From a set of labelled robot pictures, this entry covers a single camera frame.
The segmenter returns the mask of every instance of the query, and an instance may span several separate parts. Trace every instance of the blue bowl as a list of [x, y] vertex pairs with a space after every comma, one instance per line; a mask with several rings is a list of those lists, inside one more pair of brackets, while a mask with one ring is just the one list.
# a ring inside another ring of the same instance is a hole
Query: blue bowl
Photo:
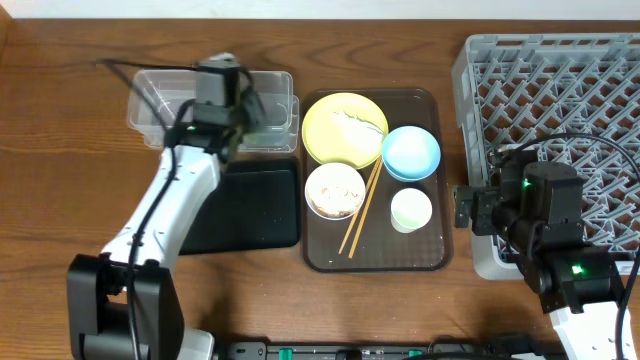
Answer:
[[382, 160], [389, 174], [403, 182], [419, 181], [440, 164], [440, 145], [427, 130], [403, 126], [393, 130], [382, 144]]

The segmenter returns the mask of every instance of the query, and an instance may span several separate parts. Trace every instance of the green clip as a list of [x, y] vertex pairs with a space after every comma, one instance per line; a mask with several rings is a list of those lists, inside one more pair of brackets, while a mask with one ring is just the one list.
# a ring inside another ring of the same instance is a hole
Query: green clip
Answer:
[[293, 350], [280, 349], [280, 360], [293, 360]]

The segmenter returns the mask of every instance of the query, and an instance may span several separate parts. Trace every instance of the yellow plate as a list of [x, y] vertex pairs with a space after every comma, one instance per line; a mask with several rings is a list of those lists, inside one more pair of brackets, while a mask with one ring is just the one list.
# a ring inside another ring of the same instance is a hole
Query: yellow plate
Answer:
[[340, 162], [362, 169], [380, 156], [382, 142], [363, 146], [357, 141], [353, 127], [333, 120], [334, 114], [341, 111], [377, 126], [384, 136], [389, 134], [387, 118], [373, 101], [362, 95], [337, 93], [323, 97], [307, 111], [302, 122], [302, 142], [320, 164]]

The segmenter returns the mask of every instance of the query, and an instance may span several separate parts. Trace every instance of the brown tray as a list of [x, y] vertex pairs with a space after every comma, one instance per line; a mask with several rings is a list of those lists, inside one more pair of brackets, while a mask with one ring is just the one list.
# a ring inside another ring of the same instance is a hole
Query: brown tray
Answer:
[[[378, 104], [387, 117], [390, 131], [415, 125], [429, 130], [440, 142], [436, 102], [422, 89], [321, 90], [305, 99], [304, 112], [324, 96], [347, 91], [366, 96]], [[303, 179], [306, 181], [320, 165], [306, 151], [303, 153]], [[370, 165], [360, 170], [365, 180], [372, 169], [373, 165]], [[410, 234], [401, 234], [391, 226], [390, 204], [393, 195], [407, 187], [420, 189], [429, 196], [433, 215], [425, 227]], [[397, 181], [383, 168], [353, 259], [349, 259], [348, 254], [360, 219], [351, 231], [345, 250], [338, 254], [351, 219], [322, 219], [306, 203], [303, 205], [303, 257], [312, 269], [319, 272], [440, 270], [453, 255], [447, 195], [443, 161], [433, 175], [415, 183]]]

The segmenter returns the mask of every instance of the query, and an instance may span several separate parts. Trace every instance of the black tray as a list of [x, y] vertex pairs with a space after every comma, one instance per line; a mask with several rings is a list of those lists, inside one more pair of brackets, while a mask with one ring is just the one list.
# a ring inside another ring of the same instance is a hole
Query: black tray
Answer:
[[[303, 108], [306, 112], [320, 98], [345, 91], [366, 96], [378, 104], [387, 117], [390, 131], [400, 126], [415, 125], [429, 130], [440, 143], [437, 105], [431, 94], [422, 89], [322, 90], [305, 99]], [[306, 181], [320, 165], [306, 152], [302, 159]], [[372, 169], [373, 165], [370, 165], [360, 171], [365, 180]], [[423, 228], [401, 234], [391, 226], [390, 204], [393, 195], [407, 187], [418, 188], [429, 196], [433, 215]], [[353, 259], [349, 259], [348, 254], [357, 223], [345, 250], [339, 255], [338, 249], [351, 219], [326, 220], [306, 204], [303, 210], [304, 259], [319, 272], [440, 270], [453, 255], [447, 195], [443, 161], [433, 175], [415, 183], [397, 181], [383, 167]]]
[[296, 159], [229, 164], [200, 207], [180, 255], [295, 245], [299, 194]]

